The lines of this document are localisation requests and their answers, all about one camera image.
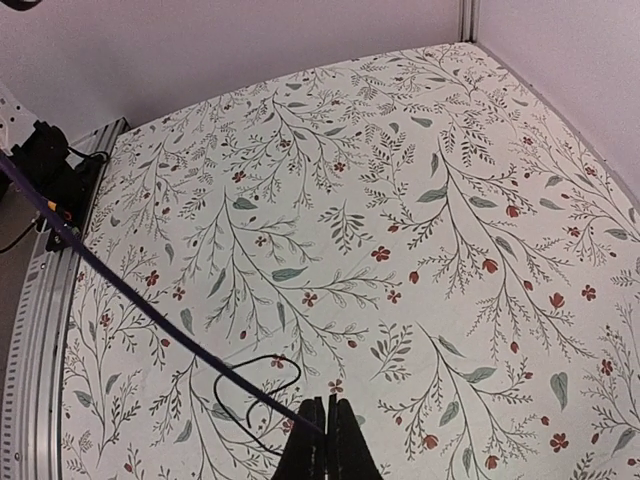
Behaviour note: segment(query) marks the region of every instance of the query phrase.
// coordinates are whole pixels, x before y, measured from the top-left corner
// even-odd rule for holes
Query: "table surface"
[[[120,137],[87,244],[275,395],[348,398],[388,478],[631,478],[636,212],[477,47],[317,68]],[[270,390],[279,359],[242,369]],[[66,478],[269,478],[216,372],[80,267]],[[220,395],[246,422],[250,399]],[[291,424],[251,429],[280,448]]]

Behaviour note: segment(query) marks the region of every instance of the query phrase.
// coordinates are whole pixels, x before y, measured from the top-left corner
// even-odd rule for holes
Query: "floral fabric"
[[[291,408],[348,398],[387,478],[640,478],[640,230],[478,48],[312,69],[122,135],[86,239]],[[83,264],[69,479],[270,478],[292,425]],[[229,407],[225,411],[220,402]]]

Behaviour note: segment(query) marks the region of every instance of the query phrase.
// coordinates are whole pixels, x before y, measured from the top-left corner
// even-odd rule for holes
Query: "red flower print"
[[[564,433],[556,433],[549,441],[549,445],[553,447],[555,453],[558,453],[569,446],[569,440],[567,440],[567,436]]]
[[[433,450],[438,446],[438,437],[435,435],[427,435],[424,437],[424,446],[427,447],[428,450]]]
[[[389,255],[391,255],[391,250],[389,250],[388,248],[384,248],[382,245],[378,247],[378,250],[374,250],[373,252],[371,252],[371,256],[374,257],[377,262],[389,260]]]
[[[515,205],[509,205],[507,207],[507,215],[511,218],[518,218],[520,216],[520,209]]]
[[[553,308],[562,308],[564,307],[564,297],[560,295],[558,292],[553,294],[553,297],[549,297],[549,301]]]
[[[285,420],[282,422],[282,433],[287,435],[289,434],[289,432],[291,432],[291,430],[293,430],[293,421],[285,418]]]
[[[331,393],[342,393],[344,392],[344,388],[342,388],[342,379],[337,379],[335,382],[329,382],[329,392]]]
[[[173,292],[173,298],[176,298],[178,301],[180,301],[186,293],[187,292],[184,288],[176,287],[176,291]]]
[[[233,174],[233,177],[231,178],[231,180],[233,180],[236,183],[240,183],[242,181],[243,178],[245,178],[247,175],[244,172],[236,172]]]
[[[110,323],[111,317],[108,313],[105,313],[104,315],[102,315],[102,317],[100,317],[100,325],[102,325],[104,328],[107,328]]]
[[[585,285],[584,289],[582,290],[582,296],[590,302],[591,300],[596,298],[596,289],[591,285]]]
[[[160,278],[160,274],[157,270],[151,270],[151,273],[147,275],[145,280],[147,281],[147,287],[153,287],[156,283],[158,283],[158,279]]]
[[[311,292],[305,292],[304,298],[302,299],[302,304],[308,307],[313,307],[313,302],[315,302],[317,299],[318,296],[315,293],[311,294]]]
[[[482,268],[489,273],[495,273],[498,270],[498,263],[495,260],[487,258],[482,262]]]
[[[275,357],[271,360],[272,367],[278,367],[279,369],[284,368],[284,362],[282,361],[282,357]]]
[[[498,468],[498,457],[495,455],[489,455],[487,460],[484,462],[484,466],[487,467],[487,470]]]
[[[606,358],[602,360],[602,366],[600,367],[600,371],[604,373],[607,377],[611,375],[613,372],[613,364],[611,360],[607,360]]]
[[[387,300],[391,300],[391,303],[394,305],[398,303],[398,299],[402,298],[402,294],[400,292],[396,292],[395,290],[391,290],[389,295],[387,295]]]

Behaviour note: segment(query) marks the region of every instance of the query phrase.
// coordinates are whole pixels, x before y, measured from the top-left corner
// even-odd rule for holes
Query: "branch print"
[[[239,331],[242,339],[248,331],[252,331],[255,340],[260,342],[271,337],[276,330],[285,330],[287,322],[291,321],[293,342],[287,348],[291,350],[291,358],[302,364],[305,375],[318,374],[308,361],[309,357],[317,355],[314,346],[317,340],[330,353],[340,374],[344,376],[343,358],[337,345],[364,340],[363,335],[368,329],[358,329],[353,323],[344,328],[336,328],[335,322],[320,326],[312,320],[314,302],[320,301],[319,296],[322,295],[323,298],[330,297],[341,308],[346,308],[349,302],[354,302],[360,308],[377,308],[378,297],[362,289],[375,290],[380,287],[389,290],[396,287],[399,284],[393,281],[394,274],[379,277],[370,275],[369,268],[363,268],[345,277],[341,270],[336,270],[329,282],[307,281],[292,285],[297,277],[304,277],[309,265],[321,260],[310,253],[314,244],[296,240],[296,219],[280,218],[259,226],[253,226],[258,222],[257,217],[251,217],[245,223],[235,221],[232,210],[243,210],[245,205],[239,199],[232,201],[225,196],[212,222],[205,227],[198,227],[195,235],[184,238],[195,251],[185,257],[187,265],[178,283],[193,278],[201,270],[200,261],[205,258],[209,273],[214,275],[217,272],[209,297],[217,295],[215,298],[220,298],[219,306],[207,317],[205,329],[224,321],[228,324],[227,338],[234,330]],[[223,241],[230,245],[223,246]],[[254,252],[260,250],[266,251],[264,257],[274,262],[272,270],[256,262]],[[293,255],[297,257],[295,266],[291,259]],[[254,285],[257,280],[268,286],[270,297],[256,293]],[[277,311],[280,324],[268,326],[264,323],[261,320],[262,307],[269,307],[271,316]],[[237,326],[239,317],[243,318],[243,323]]]
[[[110,244],[108,252],[112,252],[116,244]],[[149,256],[144,248],[136,251],[128,249],[118,272],[125,281],[144,282],[145,271],[155,265],[155,256]],[[167,293],[154,287],[158,275],[151,271],[146,277],[146,289],[143,294],[147,301],[154,303]],[[79,380],[82,389],[74,390],[76,401],[90,410],[101,425],[99,440],[96,440],[98,463],[105,448],[115,445],[120,440],[122,429],[130,423],[142,408],[136,399],[139,385],[137,376],[140,370],[130,374],[113,373],[106,375],[111,349],[120,344],[125,352],[133,355],[137,351],[138,339],[145,336],[149,339],[148,355],[152,365],[162,369],[166,363],[165,350],[169,346],[162,338],[153,322],[137,312],[132,304],[125,306],[122,296],[113,287],[107,286],[97,273],[89,268],[80,272],[82,281],[91,287],[84,290],[82,297],[77,298],[78,310],[71,311],[68,328],[77,330],[78,337],[67,346],[64,364],[63,382]],[[82,312],[94,309],[99,322],[87,321]]]
[[[395,380],[401,383],[411,376],[411,372],[403,365],[405,360],[403,355],[407,355],[411,351],[413,331],[411,325],[397,327],[397,323],[387,326],[382,320],[378,325],[384,338],[378,340],[376,346],[371,347],[371,353],[381,362],[381,365],[371,380],[382,375],[388,382]]]
[[[270,478],[270,472],[277,465],[277,457],[263,451],[250,438],[239,440],[234,438],[237,435],[230,436],[226,433],[228,429],[225,424],[229,424],[232,419],[220,404],[210,398],[211,384],[209,393],[196,388],[193,380],[198,368],[198,361],[194,357],[185,370],[173,376],[169,390],[153,401],[150,412],[159,420],[154,425],[156,439],[152,446],[159,446],[165,442],[195,443],[200,461],[197,471],[193,472],[192,476],[199,480],[211,478],[210,476],[225,480],[234,478],[234,474],[225,473],[217,466],[218,462],[214,461],[219,458],[220,452],[227,455],[233,465],[243,471],[246,478]],[[269,379],[261,388],[264,391],[272,391],[283,383]],[[301,401],[298,389],[289,393],[278,392],[274,398],[292,409],[296,409]],[[231,412],[237,420],[248,423],[248,419],[241,419],[233,409]],[[260,421],[252,430],[258,439],[267,445],[277,446],[282,441],[283,434],[286,435],[291,430],[289,421],[274,414],[269,408],[259,406],[253,416],[259,417]],[[205,441],[207,430],[215,432],[217,445]]]
[[[508,218],[517,218],[526,212],[533,214],[535,210],[531,203],[518,193],[517,181],[514,179],[515,169],[510,167],[507,174],[489,178],[468,174],[447,159],[447,154],[440,145],[438,152],[433,154],[431,170],[432,175],[440,171],[440,177],[444,175],[444,181],[441,187],[425,192],[417,200],[418,203],[437,205],[435,213],[427,220],[415,219],[402,198],[402,182],[395,175],[389,175],[387,180],[392,185],[399,185],[397,188],[394,187],[394,191],[397,192],[400,215],[388,213],[382,215],[390,221],[390,228],[413,234],[412,240],[408,243],[409,249],[416,248],[433,235],[435,227],[445,225],[445,222],[450,226],[453,235],[455,249],[449,251],[441,247],[439,255],[420,260],[416,272],[426,265],[437,265],[433,279],[439,282],[445,275],[447,276],[447,298],[451,298],[457,289],[464,294],[473,279],[482,279],[483,272],[489,275],[497,273],[502,277],[502,283],[496,295],[478,302],[479,312],[470,330],[474,332],[481,322],[493,326],[491,338],[493,358],[498,357],[500,343],[506,345],[522,335],[523,322],[536,325],[532,330],[533,335],[542,343],[545,350],[549,351],[555,337],[565,356],[570,357],[572,353],[591,356],[592,354],[584,348],[579,339],[563,330],[563,327],[573,325],[572,314],[554,305],[554,302],[551,302],[553,309],[543,307],[531,293],[534,289],[532,281],[549,283],[552,281],[552,275],[568,283],[563,268],[569,266],[569,262],[547,253],[558,243],[558,240],[546,238],[542,242],[531,244],[514,232],[514,225],[510,221],[485,220],[480,212],[493,210],[498,207],[498,203],[486,197],[470,195],[462,187],[462,182],[465,182],[479,194],[491,193],[504,197],[508,202],[505,210]],[[462,205],[463,211],[452,205]],[[482,232],[480,238],[484,237],[482,243],[478,242],[477,237],[471,240],[464,230],[464,223],[457,220],[463,215],[467,222],[471,219],[479,227],[479,231]],[[524,274],[518,267],[520,258],[524,259],[528,270]],[[505,333],[502,324],[505,316],[511,324],[510,335]]]
[[[490,478],[488,470],[496,468],[498,461],[507,463],[510,459],[526,459],[528,455],[536,453],[529,444],[535,434],[530,427],[536,415],[525,417],[522,421],[505,427],[495,416],[490,402],[504,401],[507,404],[531,403],[530,395],[521,393],[527,377],[527,358],[523,357],[518,367],[506,365],[509,386],[500,390],[486,390],[480,383],[494,375],[496,369],[492,367],[478,367],[474,371],[464,373],[455,368],[452,360],[461,357],[461,353],[453,344],[443,337],[433,337],[418,324],[435,354],[435,369],[430,375],[426,390],[417,397],[411,397],[408,402],[391,405],[382,400],[378,407],[385,413],[392,415],[395,423],[405,425],[407,436],[404,442],[405,453],[409,460],[414,460],[418,453],[437,447],[434,439],[436,425],[433,417],[438,416],[438,428],[449,423],[459,426],[457,433],[452,433],[443,447],[442,455],[449,455],[447,478],[455,478],[455,472],[462,466],[467,475],[473,472],[475,478]],[[473,403],[479,403],[479,410],[486,417],[490,430],[484,447],[477,443],[477,433],[472,431],[469,413]],[[481,454],[488,455],[483,462]]]
[[[272,203],[282,189],[282,175],[296,176],[300,178],[299,192],[293,206],[312,208],[309,183],[326,193],[341,186],[340,174],[360,163],[360,154],[355,151],[357,138],[345,135],[345,126],[323,121],[340,105],[335,96],[319,94],[316,106],[276,96],[263,99],[247,113],[254,123],[275,124],[275,134],[270,138],[250,135],[246,145],[239,144],[234,135],[227,137],[222,143],[228,149],[223,154],[229,165],[225,171],[235,172],[240,194],[260,195]]]
[[[541,200],[541,205],[553,210],[570,208],[566,250],[580,261],[603,265],[615,257],[616,241],[640,240],[635,212],[633,208],[623,212],[613,195],[610,175],[596,165],[593,154],[575,134],[565,130],[568,139],[558,141],[549,128],[548,115],[536,115],[534,120],[524,125],[525,136],[514,144],[514,152],[527,164],[525,175],[546,178],[547,188],[569,189],[560,195],[567,207],[550,200]]]
[[[640,370],[640,352],[633,328],[634,310],[630,304],[616,306],[624,331],[610,325],[602,330],[603,357],[596,368],[585,375],[591,386],[582,394],[596,399],[592,408],[598,416],[593,424],[596,434],[617,436],[612,452],[616,454],[640,433],[640,415],[636,390],[640,386],[637,373]]]
[[[360,229],[364,227],[365,217],[357,213],[348,214],[346,208],[347,202],[345,201],[342,208],[331,207],[320,215],[321,221],[332,222],[330,225],[331,238],[338,245],[338,251],[344,255],[353,250],[353,242],[356,242],[357,248],[361,248],[364,242],[373,240],[371,234],[360,232]]]

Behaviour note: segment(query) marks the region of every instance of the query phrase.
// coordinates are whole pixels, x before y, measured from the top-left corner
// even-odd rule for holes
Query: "white fabric with floral print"
[[[291,408],[349,398],[388,478],[636,478],[640,229],[592,153],[475,46],[312,69],[122,135],[87,244]],[[281,359],[242,369],[271,390]],[[216,372],[80,267],[69,479],[270,478]],[[241,421],[251,399],[221,382]],[[253,410],[281,448],[291,423]]]

